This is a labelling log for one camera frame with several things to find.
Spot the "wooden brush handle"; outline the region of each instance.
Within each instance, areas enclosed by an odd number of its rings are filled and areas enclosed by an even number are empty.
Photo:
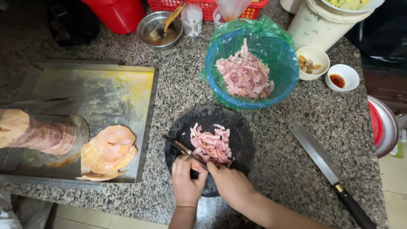
[[[179,5],[174,12],[168,17],[168,19],[164,22],[165,27],[164,27],[164,32],[167,32],[168,26],[173,22],[173,20],[178,17],[178,15],[181,13],[181,10],[186,6],[186,2],[182,3]]]

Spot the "sliced bacon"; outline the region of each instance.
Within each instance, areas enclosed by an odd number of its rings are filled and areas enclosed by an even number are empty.
[[[192,152],[195,156],[201,157],[206,163],[213,162],[216,165],[226,164],[231,165],[229,159],[232,157],[232,151],[229,148],[230,129],[214,124],[215,135],[210,132],[201,133],[202,126],[198,123],[191,128],[191,144],[195,147]]]
[[[227,59],[217,60],[215,66],[233,96],[265,99],[274,89],[274,83],[268,77],[270,69],[249,52],[246,38],[240,51]]]

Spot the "green plastic bag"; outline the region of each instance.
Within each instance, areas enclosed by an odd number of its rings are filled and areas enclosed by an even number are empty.
[[[220,58],[234,55],[247,38],[249,52],[270,68],[269,80],[274,90],[266,99],[252,100],[230,95],[222,75],[215,64]],[[205,68],[199,78],[208,81],[215,97],[224,105],[235,109],[257,109],[281,102],[298,83],[299,65],[292,36],[263,16],[260,20],[239,18],[218,27],[210,37]]]

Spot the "black cutting board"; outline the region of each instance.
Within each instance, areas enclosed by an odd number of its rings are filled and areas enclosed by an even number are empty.
[[[202,125],[202,132],[211,132],[213,134],[215,134],[213,124],[219,124],[226,129],[230,129],[229,147],[232,151],[232,158],[235,157],[230,169],[236,169],[247,176],[254,158],[253,135],[247,125],[247,121],[238,117],[234,112],[220,106],[199,106],[192,108],[179,117],[171,126],[168,135],[175,138],[188,149],[194,150],[195,147],[190,142],[190,128],[192,128],[195,123]],[[171,173],[171,167],[175,158],[182,153],[166,141],[164,154],[168,170]],[[191,178],[197,178],[198,174],[197,171],[191,170]],[[206,179],[201,196],[219,196],[211,174],[209,174]]]

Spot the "metal tray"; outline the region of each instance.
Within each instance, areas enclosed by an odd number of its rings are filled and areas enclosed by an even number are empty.
[[[144,169],[157,82],[158,73],[150,67],[107,61],[38,61],[29,69],[16,101],[69,97],[73,102],[14,108],[31,115],[80,116],[87,122],[91,138],[107,126],[129,127],[137,136],[138,154],[125,168],[126,174],[109,182],[138,183]],[[62,167],[38,166],[23,158],[27,150],[0,151],[0,181],[101,188],[101,183],[75,179],[81,176],[80,159]]]

